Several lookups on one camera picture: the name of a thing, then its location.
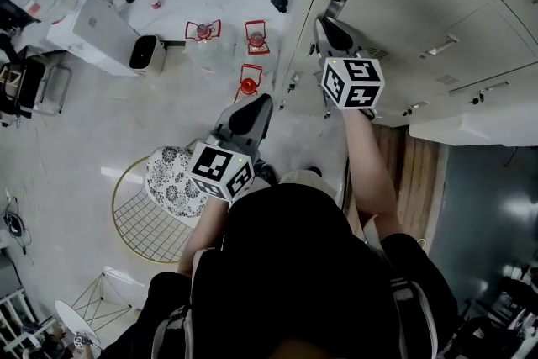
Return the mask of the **beige bin with black top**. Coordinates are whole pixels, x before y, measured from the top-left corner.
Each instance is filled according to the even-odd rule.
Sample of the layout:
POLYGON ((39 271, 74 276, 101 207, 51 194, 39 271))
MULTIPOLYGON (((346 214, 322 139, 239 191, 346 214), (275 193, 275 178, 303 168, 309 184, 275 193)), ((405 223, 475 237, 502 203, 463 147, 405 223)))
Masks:
POLYGON ((155 34, 140 36, 129 59, 129 68, 145 77, 158 77, 164 67, 166 48, 155 34))

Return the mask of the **white metal locker cabinet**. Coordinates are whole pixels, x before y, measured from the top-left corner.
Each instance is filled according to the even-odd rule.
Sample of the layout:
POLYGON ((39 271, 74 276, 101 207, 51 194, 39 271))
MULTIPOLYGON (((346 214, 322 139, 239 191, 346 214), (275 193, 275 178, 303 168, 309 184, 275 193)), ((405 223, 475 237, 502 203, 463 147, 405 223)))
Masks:
POLYGON ((282 108, 324 116, 314 23, 325 13, 361 33, 377 59, 383 124, 399 126, 467 109, 486 86, 517 98, 538 73, 538 0, 312 0, 281 94, 282 108))

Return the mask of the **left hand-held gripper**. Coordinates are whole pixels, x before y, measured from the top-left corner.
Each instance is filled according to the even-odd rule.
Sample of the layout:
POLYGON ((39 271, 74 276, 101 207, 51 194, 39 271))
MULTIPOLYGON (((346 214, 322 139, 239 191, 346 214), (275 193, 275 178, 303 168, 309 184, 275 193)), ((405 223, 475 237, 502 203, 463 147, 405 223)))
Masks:
POLYGON ((188 164, 187 176, 200 192, 233 203, 252 184, 272 110, 272 97, 263 93, 223 111, 214 131, 196 144, 188 164))

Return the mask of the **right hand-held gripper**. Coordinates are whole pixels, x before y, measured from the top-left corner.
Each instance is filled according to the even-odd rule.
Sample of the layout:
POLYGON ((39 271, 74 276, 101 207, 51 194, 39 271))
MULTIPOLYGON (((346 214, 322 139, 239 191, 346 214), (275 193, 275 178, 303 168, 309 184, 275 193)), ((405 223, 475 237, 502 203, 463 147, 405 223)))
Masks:
POLYGON ((380 61, 361 56, 361 33, 335 18, 316 18, 315 39, 327 108, 374 109, 385 86, 380 61), (334 53, 345 52, 336 56, 334 53))

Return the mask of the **white water dispenser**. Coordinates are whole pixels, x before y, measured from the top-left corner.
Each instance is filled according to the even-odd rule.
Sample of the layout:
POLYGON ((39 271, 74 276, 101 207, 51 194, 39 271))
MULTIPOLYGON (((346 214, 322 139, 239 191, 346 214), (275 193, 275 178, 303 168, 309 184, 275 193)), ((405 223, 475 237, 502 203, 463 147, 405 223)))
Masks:
POLYGON ((46 39, 116 77, 136 77, 129 60, 139 34, 105 0, 76 0, 46 39))

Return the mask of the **white round side table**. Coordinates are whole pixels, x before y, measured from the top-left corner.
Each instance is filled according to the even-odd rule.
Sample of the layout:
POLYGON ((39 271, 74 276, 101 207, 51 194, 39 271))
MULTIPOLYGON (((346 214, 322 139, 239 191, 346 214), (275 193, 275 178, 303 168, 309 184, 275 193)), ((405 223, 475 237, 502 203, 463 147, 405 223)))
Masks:
POLYGON ((55 310, 67 329, 76 337, 82 338, 82 344, 100 347, 100 340, 95 331, 70 305, 56 300, 55 310))

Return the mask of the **black folding chair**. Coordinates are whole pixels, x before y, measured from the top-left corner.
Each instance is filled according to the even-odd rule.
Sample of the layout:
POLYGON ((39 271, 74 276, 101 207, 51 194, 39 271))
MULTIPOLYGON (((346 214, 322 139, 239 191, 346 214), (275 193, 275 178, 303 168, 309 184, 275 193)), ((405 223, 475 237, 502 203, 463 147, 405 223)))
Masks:
POLYGON ((21 56, 7 34, 0 34, 0 51, 8 57, 8 62, 0 67, 0 125, 8 127, 14 120, 31 119, 34 114, 60 114, 72 79, 71 68, 61 63, 47 68, 34 57, 21 56), (55 71, 66 73, 66 83, 58 106, 46 111, 41 106, 55 71))

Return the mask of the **black and white patterned cushion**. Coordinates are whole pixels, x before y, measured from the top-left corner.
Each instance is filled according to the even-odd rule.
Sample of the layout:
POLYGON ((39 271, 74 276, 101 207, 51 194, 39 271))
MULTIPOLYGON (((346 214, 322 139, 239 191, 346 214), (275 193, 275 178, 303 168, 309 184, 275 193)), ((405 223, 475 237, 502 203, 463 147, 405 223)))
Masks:
POLYGON ((150 199, 179 222, 194 229, 207 196, 187 175, 193 151, 187 147, 163 146, 148 158, 145 190, 150 199))

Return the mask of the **person's left forearm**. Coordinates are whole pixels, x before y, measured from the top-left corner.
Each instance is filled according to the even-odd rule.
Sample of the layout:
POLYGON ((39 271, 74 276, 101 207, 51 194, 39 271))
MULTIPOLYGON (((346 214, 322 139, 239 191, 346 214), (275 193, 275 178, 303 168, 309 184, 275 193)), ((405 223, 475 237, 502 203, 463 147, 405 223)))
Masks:
POLYGON ((194 257, 198 251, 213 247, 224 234, 228 220, 229 203, 209 197, 202 215, 191 233, 182 252, 177 272, 190 277, 193 273, 194 257))

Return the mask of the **person's black shirt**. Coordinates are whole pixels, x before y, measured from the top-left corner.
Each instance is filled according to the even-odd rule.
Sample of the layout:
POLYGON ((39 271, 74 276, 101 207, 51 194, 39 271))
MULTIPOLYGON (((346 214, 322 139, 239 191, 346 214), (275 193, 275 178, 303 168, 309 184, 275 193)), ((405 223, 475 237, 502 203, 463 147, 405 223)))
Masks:
POLYGON ((220 249, 192 277, 155 275, 138 320, 99 359, 268 359, 286 341, 333 358, 430 359, 449 342, 456 300, 404 233, 376 253, 326 193, 299 184, 254 192, 229 210, 220 249))

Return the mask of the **person's right forearm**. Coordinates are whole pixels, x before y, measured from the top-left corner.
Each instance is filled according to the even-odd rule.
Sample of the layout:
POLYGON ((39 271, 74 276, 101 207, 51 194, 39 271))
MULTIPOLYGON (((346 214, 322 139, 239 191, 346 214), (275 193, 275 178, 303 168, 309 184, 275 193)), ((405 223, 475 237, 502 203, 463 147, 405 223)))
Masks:
POLYGON ((361 224, 372 221, 378 239, 402 234, 397 198, 381 156, 372 124, 362 112, 342 112, 348 149, 351 185, 361 224))

